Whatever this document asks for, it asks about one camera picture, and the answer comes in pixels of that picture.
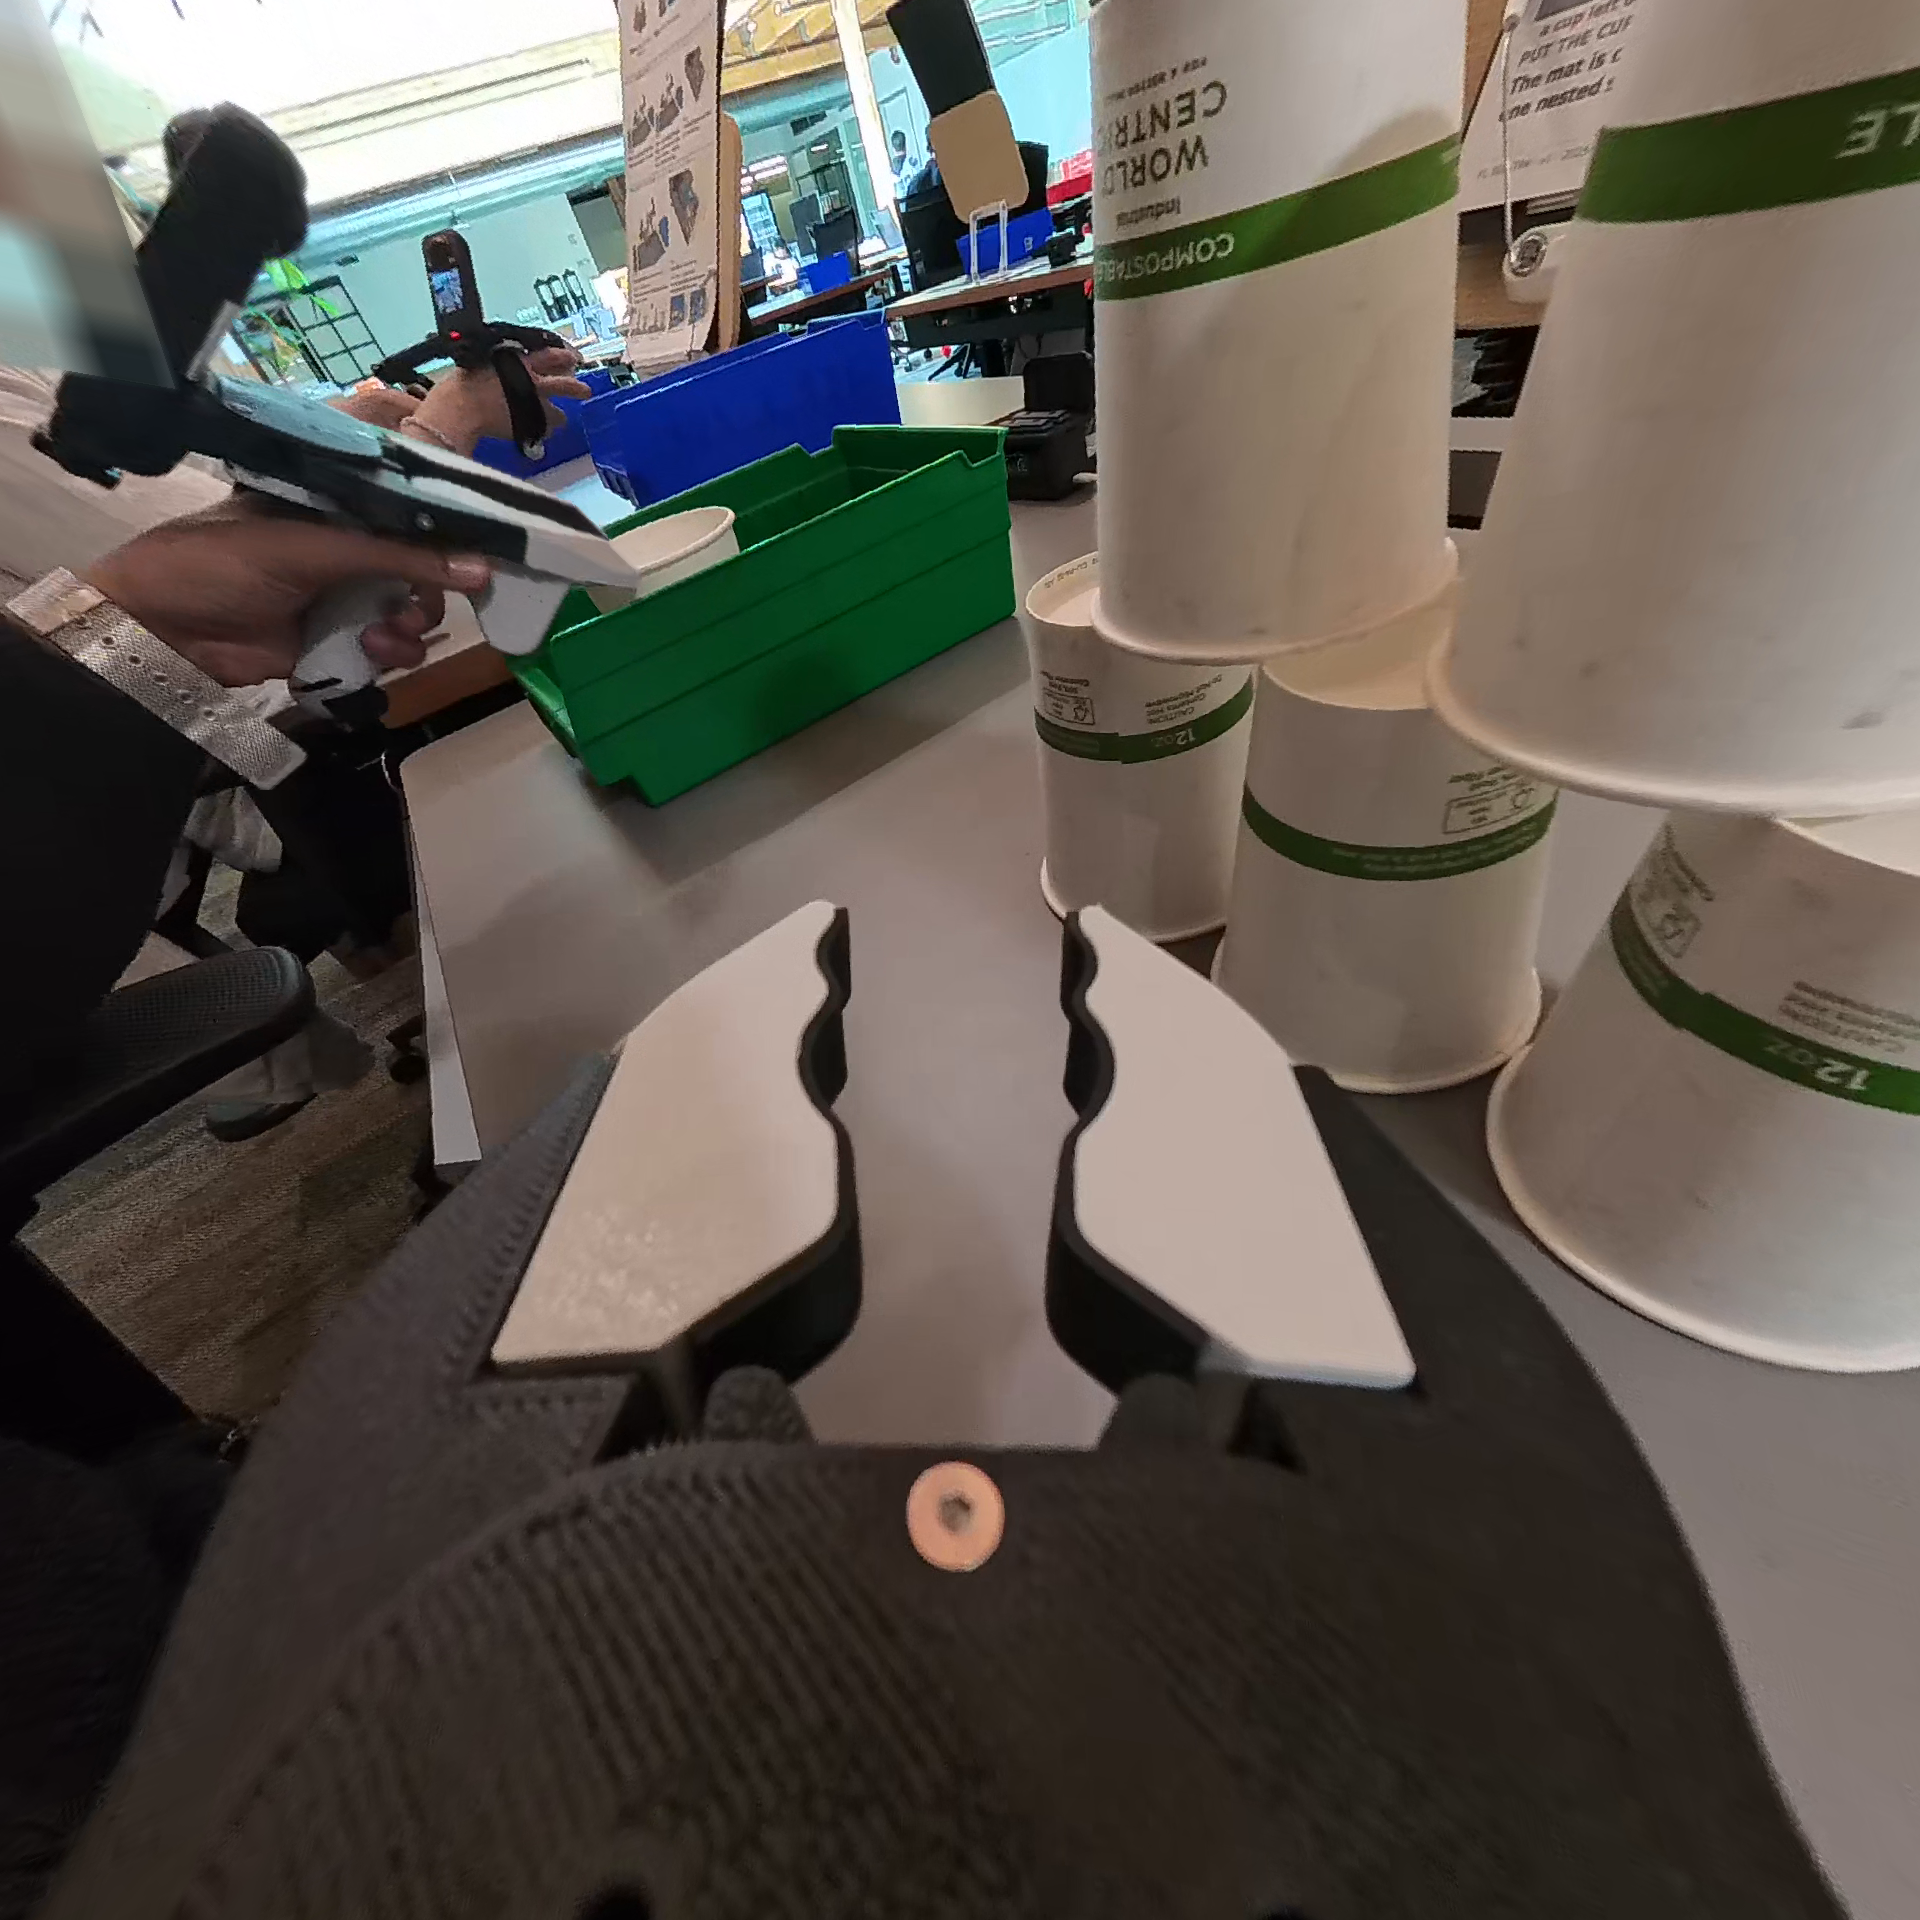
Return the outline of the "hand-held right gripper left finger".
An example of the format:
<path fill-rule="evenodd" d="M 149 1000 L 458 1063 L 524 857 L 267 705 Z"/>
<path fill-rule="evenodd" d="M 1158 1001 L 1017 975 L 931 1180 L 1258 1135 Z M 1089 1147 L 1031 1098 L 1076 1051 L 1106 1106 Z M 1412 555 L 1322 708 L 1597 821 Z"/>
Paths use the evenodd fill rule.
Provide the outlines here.
<path fill-rule="evenodd" d="M 862 1307 L 850 920 L 811 901 L 625 1039 L 492 1346 L 506 1377 L 796 1384 Z"/>

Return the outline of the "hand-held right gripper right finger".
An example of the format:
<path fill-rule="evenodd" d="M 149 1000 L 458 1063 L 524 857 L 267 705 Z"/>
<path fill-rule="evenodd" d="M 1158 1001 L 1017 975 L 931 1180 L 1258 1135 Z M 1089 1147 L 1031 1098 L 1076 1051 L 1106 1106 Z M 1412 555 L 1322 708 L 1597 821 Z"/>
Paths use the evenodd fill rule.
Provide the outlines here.
<path fill-rule="evenodd" d="M 1046 1328 L 1139 1381 L 1396 1392 L 1418 1368 L 1282 1045 L 1101 905 L 1062 921 Z"/>

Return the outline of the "cardboard instruction poster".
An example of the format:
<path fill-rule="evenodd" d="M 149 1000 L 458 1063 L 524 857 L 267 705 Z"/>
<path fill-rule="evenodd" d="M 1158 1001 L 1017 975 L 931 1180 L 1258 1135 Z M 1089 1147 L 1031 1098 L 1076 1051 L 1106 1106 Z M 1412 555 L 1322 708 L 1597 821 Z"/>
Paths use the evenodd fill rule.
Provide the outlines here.
<path fill-rule="evenodd" d="M 626 363 L 662 378 L 735 348 L 741 132 L 723 108 L 725 4 L 619 2 Z"/>

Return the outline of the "green plant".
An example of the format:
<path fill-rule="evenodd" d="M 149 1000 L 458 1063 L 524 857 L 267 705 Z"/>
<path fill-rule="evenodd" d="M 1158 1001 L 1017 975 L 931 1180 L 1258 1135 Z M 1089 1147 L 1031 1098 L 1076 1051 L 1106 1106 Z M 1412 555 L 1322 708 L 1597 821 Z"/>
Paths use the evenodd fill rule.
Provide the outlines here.
<path fill-rule="evenodd" d="M 321 359 L 345 353 L 343 308 L 334 300 L 343 291 L 339 274 L 310 280 L 289 257 L 269 259 L 262 274 L 269 284 L 269 312 L 276 323 L 286 324 L 301 345 L 318 344 L 310 353 Z"/>

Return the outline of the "person's left hand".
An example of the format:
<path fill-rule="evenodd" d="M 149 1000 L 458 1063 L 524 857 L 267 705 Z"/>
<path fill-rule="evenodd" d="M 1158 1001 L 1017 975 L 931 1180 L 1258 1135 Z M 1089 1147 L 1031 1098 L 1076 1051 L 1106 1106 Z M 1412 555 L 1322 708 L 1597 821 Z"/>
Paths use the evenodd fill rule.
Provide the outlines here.
<path fill-rule="evenodd" d="M 150 528 L 81 579 L 181 659 L 237 688 L 289 682 L 314 603 L 366 581 L 397 583 L 402 597 L 362 629 L 359 649 L 378 674 L 419 665 L 446 600 L 486 591 L 492 565 L 239 497 Z"/>

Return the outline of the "black office chair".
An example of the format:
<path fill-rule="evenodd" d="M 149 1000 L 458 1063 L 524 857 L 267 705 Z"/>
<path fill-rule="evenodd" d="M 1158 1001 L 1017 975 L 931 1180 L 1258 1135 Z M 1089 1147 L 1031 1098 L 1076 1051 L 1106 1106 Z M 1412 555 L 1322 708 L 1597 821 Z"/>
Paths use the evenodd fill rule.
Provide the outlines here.
<path fill-rule="evenodd" d="M 289 1043 L 318 1007 L 281 949 L 223 951 L 110 992 L 4 1106 L 4 1232 L 75 1168 Z"/>

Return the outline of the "white stand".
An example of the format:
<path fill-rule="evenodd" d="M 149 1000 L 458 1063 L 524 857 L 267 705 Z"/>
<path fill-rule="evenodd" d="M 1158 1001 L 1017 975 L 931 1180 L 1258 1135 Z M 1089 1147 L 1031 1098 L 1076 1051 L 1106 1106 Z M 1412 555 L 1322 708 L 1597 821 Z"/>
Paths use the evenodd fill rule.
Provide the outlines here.
<path fill-rule="evenodd" d="M 1495 108 L 1495 184 L 1502 228 L 1502 284 L 1503 300 L 1523 307 L 1542 307 L 1554 289 L 1565 251 L 1564 221 L 1550 218 L 1545 224 L 1523 211 L 1530 200 L 1548 200 L 1565 208 L 1577 200 L 1577 184 L 1585 177 L 1597 125 L 1594 115 L 1594 87 L 1581 81 L 1550 81 L 1540 71 L 1518 76 L 1518 45 L 1525 39 L 1523 20 L 1527 7 L 1503 4 L 1502 28 L 1495 44 L 1495 64 L 1487 81 L 1498 82 Z M 1545 136 L 1525 154 L 1515 154 L 1515 125 L 1525 113 L 1545 108 Z"/>

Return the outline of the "green plastic bin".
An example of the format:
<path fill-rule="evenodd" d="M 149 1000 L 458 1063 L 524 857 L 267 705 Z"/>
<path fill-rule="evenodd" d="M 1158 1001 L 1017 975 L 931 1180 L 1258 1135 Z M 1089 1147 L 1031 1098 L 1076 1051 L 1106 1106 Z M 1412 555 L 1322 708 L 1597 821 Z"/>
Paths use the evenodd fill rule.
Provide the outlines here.
<path fill-rule="evenodd" d="M 739 553 L 634 608 L 573 591 L 513 674 L 602 786 L 669 803 L 1017 610 L 1004 427 L 842 425 L 610 524 L 727 508 Z"/>

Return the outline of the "printed instruction sheet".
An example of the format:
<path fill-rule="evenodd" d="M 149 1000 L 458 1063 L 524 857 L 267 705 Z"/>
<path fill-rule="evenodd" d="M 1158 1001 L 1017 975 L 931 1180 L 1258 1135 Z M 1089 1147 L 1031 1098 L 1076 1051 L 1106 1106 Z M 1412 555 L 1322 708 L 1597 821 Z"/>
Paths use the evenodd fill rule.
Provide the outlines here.
<path fill-rule="evenodd" d="M 1605 97 L 1626 68 L 1641 2 L 1507 4 L 1495 50 L 1495 123 L 1510 136 Z"/>

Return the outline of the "person's left forearm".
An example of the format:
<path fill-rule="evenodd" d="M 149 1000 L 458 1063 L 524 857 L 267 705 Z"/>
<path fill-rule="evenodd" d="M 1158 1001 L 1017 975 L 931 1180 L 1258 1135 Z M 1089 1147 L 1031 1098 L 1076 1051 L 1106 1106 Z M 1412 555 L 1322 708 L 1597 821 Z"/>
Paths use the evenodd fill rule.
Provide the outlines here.
<path fill-rule="evenodd" d="M 4 615 L 2 1114 L 135 961 L 207 768 Z"/>

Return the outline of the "tan board with black back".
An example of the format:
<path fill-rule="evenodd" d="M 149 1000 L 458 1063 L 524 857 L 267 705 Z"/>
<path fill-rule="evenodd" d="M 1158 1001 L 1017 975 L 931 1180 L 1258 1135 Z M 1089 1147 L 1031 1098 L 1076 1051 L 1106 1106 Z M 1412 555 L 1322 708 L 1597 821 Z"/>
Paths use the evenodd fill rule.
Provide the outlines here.
<path fill-rule="evenodd" d="M 931 161 L 901 202 L 915 289 L 1013 267 L 1013 224 L 1044 178 L 1026 167 L 971 7 L 897 2 L 885 20 L 927 111 Z"/>

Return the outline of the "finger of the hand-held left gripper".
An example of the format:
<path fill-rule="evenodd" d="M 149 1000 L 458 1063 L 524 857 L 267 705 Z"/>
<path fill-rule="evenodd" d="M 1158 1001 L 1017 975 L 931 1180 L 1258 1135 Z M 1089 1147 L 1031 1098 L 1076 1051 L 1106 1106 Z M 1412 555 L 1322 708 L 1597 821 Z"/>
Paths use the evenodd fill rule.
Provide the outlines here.
<path fill-rule="evenodd" d="M 533 579 L 629 591 L 638 569 L 567 501 L 419 436 L 383 436 L 382 504 L 397 537 L 474 553 Z"/>
<path fill-rule="evenodd" d="M 533 656 L 577 591 L 577 583 L 551 579 L 492 579 L 468 595 L 468 605 L 489 648 L 502 656 Z"/>

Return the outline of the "blue plastic bin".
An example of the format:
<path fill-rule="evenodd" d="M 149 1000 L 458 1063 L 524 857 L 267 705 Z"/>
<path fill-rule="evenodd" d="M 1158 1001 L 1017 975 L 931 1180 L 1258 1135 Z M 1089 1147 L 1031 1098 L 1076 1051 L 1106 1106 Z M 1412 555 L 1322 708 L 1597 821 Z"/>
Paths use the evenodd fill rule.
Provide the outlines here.
<path fill-rule="evenodd" d="M 817 321 L 588 401 L 602 483 L 635 508 L 787 448 L 825 450 L 842 425 L 898 425 L 887 319 Z"/>

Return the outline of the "black box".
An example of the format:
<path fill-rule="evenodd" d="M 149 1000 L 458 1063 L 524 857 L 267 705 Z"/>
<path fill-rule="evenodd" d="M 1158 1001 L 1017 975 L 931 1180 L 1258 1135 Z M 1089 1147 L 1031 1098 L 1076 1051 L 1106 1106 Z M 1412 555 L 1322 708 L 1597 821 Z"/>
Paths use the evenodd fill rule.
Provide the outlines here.
<path fill-rule="evenodd" d="M 1085 413 L 1022 408 L 996 421 L 996 427 L 1011 501 L 1058 501 L 1098 473 Z"/>

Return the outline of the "white paper cup green band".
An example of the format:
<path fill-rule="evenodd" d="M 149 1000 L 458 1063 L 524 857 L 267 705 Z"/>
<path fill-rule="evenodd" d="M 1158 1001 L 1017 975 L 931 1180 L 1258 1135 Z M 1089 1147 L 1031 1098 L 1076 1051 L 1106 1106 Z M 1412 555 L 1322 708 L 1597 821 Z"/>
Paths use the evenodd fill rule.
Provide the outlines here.
<path fill-rule="evenodd" d="M 1057 920 L 1101 905 L 1155 945 L 1227 921 L 1258 672 L 1169 663 L 1099 639 L 1098 555 L 1025 600 L 1044 850 Z"/>
<path fill-rule="evenodd" d="M 1646 4 L 1455 629 L 1459 737 L 1666 810 L 1917 793 L 1917 4 Z"/>
<path fill-rule="evenodd" d="M 1453 579 L 1462 2 L 1090 9 L 1094 629 L 1247 663 Z"/>
<path fill-rule="evenodd" d="M 1486 1149 L 1534 1239 L 1620 1305 L 1821 1375 L 1917 1364 L 1916 812 L 1673 812 Z"/>
<path fill-rule="evenodd" d="M 735 515 L 723 505 L 647 520 L 625 533 L 610 536 L 609 543 L 630 565 L 634 579 L 626 583 L 590 583 L 586 588 L 603 615 L 681 586 L 739 555 Z"/>
<path fill-rule="evenodd" d="M 1427 697 L 1455 588 L 1263 663 L 1213 981 L 1298 1065 L 1365 1095 L 1498 1073 L 1542 1013 L 1558 793 Z"/>

